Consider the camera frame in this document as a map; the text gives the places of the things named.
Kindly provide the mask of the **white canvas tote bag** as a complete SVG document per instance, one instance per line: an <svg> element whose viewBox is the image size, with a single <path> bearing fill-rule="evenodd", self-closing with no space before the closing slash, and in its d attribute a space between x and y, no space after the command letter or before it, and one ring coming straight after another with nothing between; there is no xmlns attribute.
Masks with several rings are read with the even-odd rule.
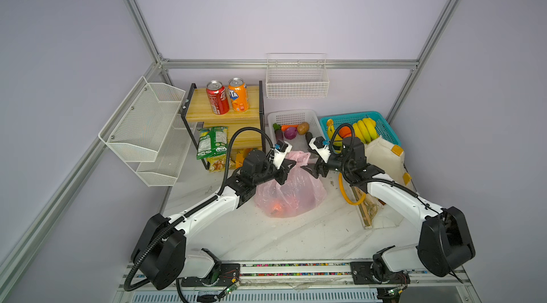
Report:
<svg viewBox="0 0 547 303"><path fill-rule="evenodd" d="M383 169L396 183L412 192L416 191L412 176L404 165L405 152L402 147L380 137L365 145L365 155L370 164ZM347 203L357 207L365 229L397 227L403 221L403 216L396 210L371 194L349 186L342 176L338 177L338 189Z"/></svg>

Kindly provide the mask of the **pink plastic grocery bag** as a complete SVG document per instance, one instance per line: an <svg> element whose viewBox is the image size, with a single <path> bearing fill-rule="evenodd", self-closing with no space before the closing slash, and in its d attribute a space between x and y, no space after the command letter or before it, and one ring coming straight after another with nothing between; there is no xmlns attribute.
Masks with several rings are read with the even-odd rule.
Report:
<svg viewBox="0 0 547 303"><path fill-rule="evenodd" d="M314 178L303 166L311 164L313 155L303 151L291 151L289 160L296 161L283 185L271 180L259 185L254 196L256 207L268 217L296 217L320 206L327 191L318 178Z"/></svg>

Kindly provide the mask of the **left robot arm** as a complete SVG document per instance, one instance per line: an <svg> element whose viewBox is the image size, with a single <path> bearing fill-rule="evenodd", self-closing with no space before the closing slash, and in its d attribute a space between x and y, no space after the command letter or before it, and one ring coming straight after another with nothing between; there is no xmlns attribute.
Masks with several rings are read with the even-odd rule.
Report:
<svg viewBox="0 0 547 303"><path fill-rule="evenodd" d="M218 191L200 203L169 217L159 213L152 216L130 257L132 267L123 283L125 291L132 292L149 283L157 290L168 287L190 260L186 245L191 237L243 206L256 194L257 186L272 180L280 185L286 182L296 165L296 161L287 158L292 145L285 141L273 143L261 129L243 127L237 130L228 143L226 155L230 155L237 137L248 131L265 137L269 151L251 151L242 167L231 176L225 168Z"/></svg>

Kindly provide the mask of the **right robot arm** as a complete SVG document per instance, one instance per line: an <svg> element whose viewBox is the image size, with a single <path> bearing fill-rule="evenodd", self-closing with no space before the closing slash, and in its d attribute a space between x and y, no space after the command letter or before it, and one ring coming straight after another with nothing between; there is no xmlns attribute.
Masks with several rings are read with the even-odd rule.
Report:
<svg viewBox="0 0 547 303"><path fill-rule="evenodd" d="M365 144L354 135L342 139L340 152L334 142L306 134L306 143L318 160L305 170L313 177L336 171L342 181L386 203L420 233L415 245L390 246L373 256L372 278L386 283L406 270L427 270L444 277L476 255L464 213L456 207L443 208L397 183L386 170L369 162Z"/></svg>

